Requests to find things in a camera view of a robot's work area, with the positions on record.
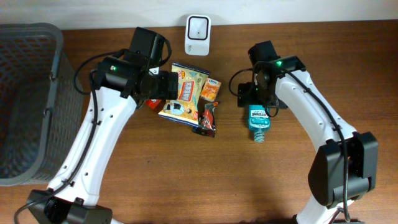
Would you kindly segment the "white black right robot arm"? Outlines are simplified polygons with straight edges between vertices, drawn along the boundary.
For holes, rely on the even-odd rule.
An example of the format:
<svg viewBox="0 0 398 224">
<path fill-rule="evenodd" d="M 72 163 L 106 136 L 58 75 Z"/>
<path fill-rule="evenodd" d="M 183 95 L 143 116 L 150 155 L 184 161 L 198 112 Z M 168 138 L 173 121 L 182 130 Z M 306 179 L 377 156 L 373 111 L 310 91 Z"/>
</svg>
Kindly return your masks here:
<svg viewBox="0 0 398 224">
<path fill-rule="evenodd" d="M 239 107 L 249 110 L 248 126 L 258 142 L 279 110 L 290 109 L 314 148 L 308 173 L 312 193 L 305 208 L 290 223 L 352 223 L 348 207 L 376 186 L 378 141 L 370 132 L 359 133 L 327 102 L 296 56 L 277 55 L 271 41 L 248 51 L 250 82 L 238 86 Z"/>
</svg>

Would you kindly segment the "teal mouthwash bottle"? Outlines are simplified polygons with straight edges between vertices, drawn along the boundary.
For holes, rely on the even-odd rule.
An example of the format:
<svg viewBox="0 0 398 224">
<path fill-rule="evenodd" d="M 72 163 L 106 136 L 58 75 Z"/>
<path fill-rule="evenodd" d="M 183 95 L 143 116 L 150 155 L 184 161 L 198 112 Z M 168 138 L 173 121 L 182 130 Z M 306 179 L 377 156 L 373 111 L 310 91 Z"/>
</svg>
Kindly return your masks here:
<svg viewBox="0 0 398 224">
<path fill-rule="evenodd" d="M 264 142 L 265 133 L 271 128 L 268 112 L 262 105 L 249 105 L 248 127 L 254 134 L 255 142 Z"/>
</svg>

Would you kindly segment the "black red snack packet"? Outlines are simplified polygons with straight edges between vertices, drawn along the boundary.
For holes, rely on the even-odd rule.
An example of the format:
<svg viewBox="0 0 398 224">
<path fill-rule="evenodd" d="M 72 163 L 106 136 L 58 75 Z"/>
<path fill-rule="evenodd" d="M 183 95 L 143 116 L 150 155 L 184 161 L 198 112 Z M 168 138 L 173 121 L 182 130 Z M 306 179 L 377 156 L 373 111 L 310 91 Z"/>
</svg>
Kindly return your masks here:
<svg viewBox="0 0 398 224">
<path fill-rule="evenodd" d="M 198 126 L 192 128 L 193 133 L 211 138 L 215 137 L 216 126 L 214 110 L 219 104 L 219 101 L 205 104 L 204 112 L 198 120 Z"/>
</svg>

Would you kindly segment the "yellow wet wipes pack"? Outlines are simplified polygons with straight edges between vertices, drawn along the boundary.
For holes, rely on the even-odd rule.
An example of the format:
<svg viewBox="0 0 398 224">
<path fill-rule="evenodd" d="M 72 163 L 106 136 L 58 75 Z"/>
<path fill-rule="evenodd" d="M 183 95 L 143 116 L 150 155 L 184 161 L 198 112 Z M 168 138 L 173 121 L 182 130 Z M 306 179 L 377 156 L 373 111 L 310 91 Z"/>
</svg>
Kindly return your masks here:
<svg viewBox="0 0 398 224">
<path fill-rule="evenodd" d="M 181 63 L 173 63 L 172 71 L 178 75 L 178 96 L 176 100 L 167 100 L 158 115 L 171 121 L 197 127 L 198 100 L 210 72 Z"/>
</svg>

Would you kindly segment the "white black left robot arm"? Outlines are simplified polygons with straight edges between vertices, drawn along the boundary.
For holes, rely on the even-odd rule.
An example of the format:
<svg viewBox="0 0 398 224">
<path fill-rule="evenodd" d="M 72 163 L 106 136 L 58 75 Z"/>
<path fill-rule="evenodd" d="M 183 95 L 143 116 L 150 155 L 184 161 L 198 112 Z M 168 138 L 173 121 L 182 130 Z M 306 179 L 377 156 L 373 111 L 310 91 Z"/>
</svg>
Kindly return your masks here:
<svg viewBox="0 0 398 224">
<path fill-rule="evenodd" d="M 98 205 L 104 172 L 129 118 L 147 100 L 175 100 L 178 75 L 161 71 L 172 54 L 161 34 L 138 27 L 127 49 L 101 54 L 89 74 L 90 102 L 67 158 L 46 190 L 33 190 L 28 209 L 38 223 L 116 223 Z"/>
</svg>

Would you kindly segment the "red snack bag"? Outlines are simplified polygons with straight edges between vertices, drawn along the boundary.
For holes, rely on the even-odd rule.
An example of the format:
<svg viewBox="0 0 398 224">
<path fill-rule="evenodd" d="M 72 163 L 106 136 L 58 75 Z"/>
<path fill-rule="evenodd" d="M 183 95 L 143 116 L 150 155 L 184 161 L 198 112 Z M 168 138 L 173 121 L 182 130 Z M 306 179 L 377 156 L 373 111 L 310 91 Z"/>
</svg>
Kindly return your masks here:
<svg viewBox="0 0 398 224">
<path fill-rule="evenodd" d="M 146 105 L 154 110 L 161 102 L 162 100 L 149 99 L 146 101 Z"/>
</svg>

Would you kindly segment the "orange tissue pack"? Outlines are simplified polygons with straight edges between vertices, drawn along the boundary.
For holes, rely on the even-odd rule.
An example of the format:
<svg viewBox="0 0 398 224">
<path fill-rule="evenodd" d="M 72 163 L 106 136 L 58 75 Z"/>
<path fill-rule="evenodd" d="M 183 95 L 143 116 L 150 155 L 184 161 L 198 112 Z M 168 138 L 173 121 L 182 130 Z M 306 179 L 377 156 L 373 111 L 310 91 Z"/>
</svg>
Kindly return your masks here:
<svg viewBox="0 0 398 224">
<path fill-rule="evenodd" d="M 207 78 L 200 93 L 200 98 L 206 101 L 214 102 L 216 100 L 220 88 L 221 88 L 221 82 L 214 80 L 212 78 Z"/>
</svg>

